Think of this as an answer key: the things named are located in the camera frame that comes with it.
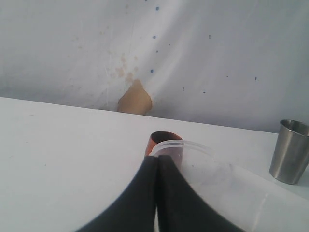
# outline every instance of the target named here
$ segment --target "tabletop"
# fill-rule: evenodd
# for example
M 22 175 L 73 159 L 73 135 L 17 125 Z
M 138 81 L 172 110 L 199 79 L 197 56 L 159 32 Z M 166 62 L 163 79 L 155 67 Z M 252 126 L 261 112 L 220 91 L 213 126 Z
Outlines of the tabletop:
M 295 186 L 269 174 L 274 133 L 7 98 L 0 108 L 0 231 L 80 228 L 121 194 L 160 130 L 309 201 L 308 168 Z

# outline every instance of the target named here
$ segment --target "clear plastic container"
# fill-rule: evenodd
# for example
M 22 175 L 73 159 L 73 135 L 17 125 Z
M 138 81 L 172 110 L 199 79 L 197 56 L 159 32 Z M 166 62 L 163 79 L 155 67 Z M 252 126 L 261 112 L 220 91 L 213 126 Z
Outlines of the clear plastic container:
M 307 232 L 309 201 L 239 166 L 208 147 L 183 140 L 157 144 L 150 156 L 171 155 L 194 191 L 245 231 Z

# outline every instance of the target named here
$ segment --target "metal cup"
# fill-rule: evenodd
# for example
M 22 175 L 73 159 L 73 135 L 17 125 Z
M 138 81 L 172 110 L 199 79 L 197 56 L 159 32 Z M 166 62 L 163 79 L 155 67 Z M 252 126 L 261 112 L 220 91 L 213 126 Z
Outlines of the metal cup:
M 294 185 L 309 163 L 309 126 L 282 120 L 269 172 L 277 180 Z

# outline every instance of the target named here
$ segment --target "wall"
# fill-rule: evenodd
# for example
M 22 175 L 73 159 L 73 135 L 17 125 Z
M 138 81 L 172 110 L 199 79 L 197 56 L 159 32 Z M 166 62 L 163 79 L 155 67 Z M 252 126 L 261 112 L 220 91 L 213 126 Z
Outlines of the wall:
M 0 96 L 278 131 L 309 123 L 307 0 L 2 0 Z

